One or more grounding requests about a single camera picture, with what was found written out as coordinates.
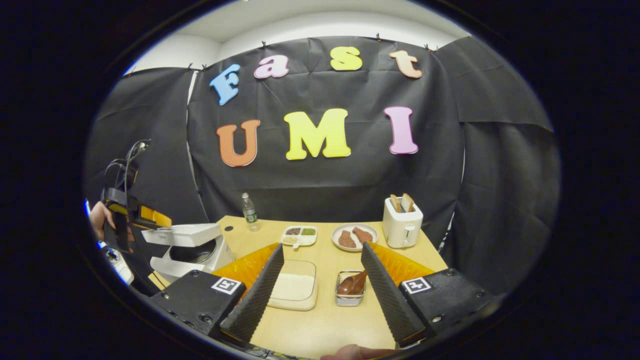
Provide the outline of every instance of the toaster lever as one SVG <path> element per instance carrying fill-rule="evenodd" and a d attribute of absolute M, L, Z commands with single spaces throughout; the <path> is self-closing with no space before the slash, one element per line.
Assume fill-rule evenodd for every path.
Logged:
<path fill-rule="evenodd" d="M 409 237 L 409 231 L 413 231 L 414 229 L 415 229 L 415 226 L 413 226 L 413 225 L 407 225 L 407 226 L 405 226 L 405 227 L 404 227 L 404 230 L 406 230 L 406 236 L 405 236 L 405 238 L 408 238 L 408 237 Z"/>

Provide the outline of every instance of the black backdrop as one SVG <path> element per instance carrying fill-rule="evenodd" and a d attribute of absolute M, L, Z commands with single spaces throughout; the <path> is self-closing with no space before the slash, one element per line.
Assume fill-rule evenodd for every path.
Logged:
<path fill-rule="evenodd" d="M 337 46 L 358 48 L 363 67 L 333 70 L 329 52 Z M 421 78 L 399 71 L 389 56 L 398 50 L 418 59 Z M 254 78 L 258 62 L 275 54 L 289 57 L 289 73 Z M 209 83 L 233 63 L 241 67 L 239 93 L 220 106 Z M 265 219 L 377 221 L 384 198 L 406 192 L 420 206 L 422 228 L 436 247 L 456 210 L 443 257 L 494 293 L 513 289 L 544 247 L 560 176 L 550 123 L 517 72 L 474 38 L 439 51 L 360 37 L 273 44 L 198 72 L 187 105 L 192 75 L 145 70 L 119 82 L 97 117 L 87 151 L 90 200 L 97 200 L 106 164 L 136 140 L 151 138 L 151 148 L 138 158 L 132 194 L 174 224 L 241 216 L 243 192 Z M 388 106 L 413 110 L 417 153 L 389 151 Z M 348 111 L 351 155 L 287 160 L 284 115 L 304 111 L 317 126 L 331 108 Z M 251 119 L 260 120 L 257 157 L 232 168 L 221 160 L 216 130 L 235 124 L 234 148 L 242 153 L 240 125 Z"/>

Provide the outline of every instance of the white toaster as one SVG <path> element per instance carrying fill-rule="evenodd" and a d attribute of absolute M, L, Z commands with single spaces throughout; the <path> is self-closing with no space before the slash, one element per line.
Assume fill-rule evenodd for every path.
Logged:
<path fill-rule="evenodd" d="M 418 241 L 422 226 L 422 212 L 418 205 L 413 204 L 414 211 L 398 213 L 391 203 L 391 198 L 385 199 L 385 214 L 382 217 L 382 230 L 389 247 L 412 247 Z"/>

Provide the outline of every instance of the blue letter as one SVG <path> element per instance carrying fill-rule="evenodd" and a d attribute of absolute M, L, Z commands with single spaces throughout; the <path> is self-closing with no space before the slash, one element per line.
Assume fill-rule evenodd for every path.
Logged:
<path fill-rule="evenodd" d="M 231 85 L 238 85 L 238 76 L 234 74 L 234 71 L 238 70 L 240 70 L 240 65 L 233 64 L 209 83 L 209 86 L 213 86 L 218 92 L 220 105 L 226 104 L 227 101 L 231 100 L 231 98 L 238 93 L 238 89 L 231 87 Z"/>

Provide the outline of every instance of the wooden table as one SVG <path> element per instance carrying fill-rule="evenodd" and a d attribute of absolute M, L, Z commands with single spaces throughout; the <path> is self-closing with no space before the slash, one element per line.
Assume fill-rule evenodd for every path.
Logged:
<path fill-rule="evenodd" d="M 298 250 L 284 245 L 286 260 L 305 260 L 316 265 L 318 296 L 315 308 L 293 311 L 267 307 L 262 320 L 253 333 L 251 343 L 288 355 L 319 359 L 334 354 L 347 344 L 369 348 L 394 348 L 396 343 L 367 278 L 367 293 L 356 307 L 335 304 L 335 280 L 342 270 L 364 270 L 361 252 L 347 252 L 336 247 L 331 240 L 333 230 L 344 223 L 310 223 L 258 220 L 260 230 L 250 232 L 242 217 L 225 216 L 217 223 L 236 259 L 274 242 L 279 242 L 287 226 L 312 225 L 317 227 L 316 243 Z M 382 222 L 363 222 L 378 232 L 378 244 L 387 247 Z M 233 230 L 224 228 L 232 226 Z M 420 231 L 417 244 L 407 249 L 394 249 L 434 271 L 447 268 L 427 236 Z"/>

